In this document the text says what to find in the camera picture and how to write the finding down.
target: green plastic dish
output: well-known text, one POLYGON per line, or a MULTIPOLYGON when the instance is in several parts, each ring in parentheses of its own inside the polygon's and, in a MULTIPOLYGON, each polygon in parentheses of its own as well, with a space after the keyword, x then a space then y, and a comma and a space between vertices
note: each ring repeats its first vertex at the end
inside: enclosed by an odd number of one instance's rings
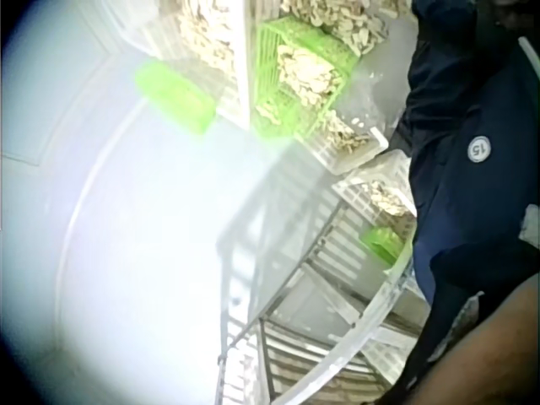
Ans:
POLYGON ((271 103, 277 108, 280 125, 254 114, 254 127, 263 138, 308 138, 321 124, 326 112, 341 94, 359 58, 337 38, 299 21, 294 16, 262 24, 256 41, 256 105, 271 103), (331 63, 343 82, 320 108, 304 107, 285 84, 279 82, 278 46, 305 48, 331 63))
POLYGON ((405 246, 403 240, 390 228, 373 228, 362 235, 359 242, 390 266, 396 263, 405 246))
POLYGON ((162 62, 144 64, 135 83, 161 111, 197 135, 203 135, 215 118, 216 101, 162 62))

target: person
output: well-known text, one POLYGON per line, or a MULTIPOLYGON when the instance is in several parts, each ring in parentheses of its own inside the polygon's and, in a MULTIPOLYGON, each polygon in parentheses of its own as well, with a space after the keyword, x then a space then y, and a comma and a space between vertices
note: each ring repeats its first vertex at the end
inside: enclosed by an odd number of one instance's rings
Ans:
MULTIPOLYGON (((517 40, 524 35, 537 49, 537 32, 527 0, 414 0, 413 12, 411 91, 391 146, 412 158, 413 266, 431 312, 399 379, 375 403, 476 403, 471 392, 500 383, 485 365, 504 344, 532 356, 512 357, 500 368, 506 376, 526 370, 530 381, 538 370, 537 312, 508 322, 513 332, 497 329, 521 294, 531 303, 537 291, 538 249, 519 235, 527 208, 538 206, 540 93, 517 40), (507 332, 513 340, 503 339, 507 332), (475 365, 463 370, 465 360, 475 365), (435 400, 452 373, 448 386, 462 384, 469 399, 444 390, 435 400)), ((516 383, 496 401, 525 400, 530 390, 516 383)))

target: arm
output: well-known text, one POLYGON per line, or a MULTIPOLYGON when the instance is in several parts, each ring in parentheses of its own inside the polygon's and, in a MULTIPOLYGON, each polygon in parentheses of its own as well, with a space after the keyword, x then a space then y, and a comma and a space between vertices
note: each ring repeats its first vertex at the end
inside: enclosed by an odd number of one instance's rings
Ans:
POLYGON ((409 405, 503 405, 538 384, 538 274, 428 374, 409 405))

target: white circular badge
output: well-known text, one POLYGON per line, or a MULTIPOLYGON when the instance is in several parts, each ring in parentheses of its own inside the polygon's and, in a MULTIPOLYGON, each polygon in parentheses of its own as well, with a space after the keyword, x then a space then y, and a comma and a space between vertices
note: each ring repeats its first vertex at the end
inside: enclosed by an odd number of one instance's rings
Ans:
POLYGON ((486 137, 475 137, 469 144, 467 154, 474 163, 484 162, 491 154, 491 142, 486 137))

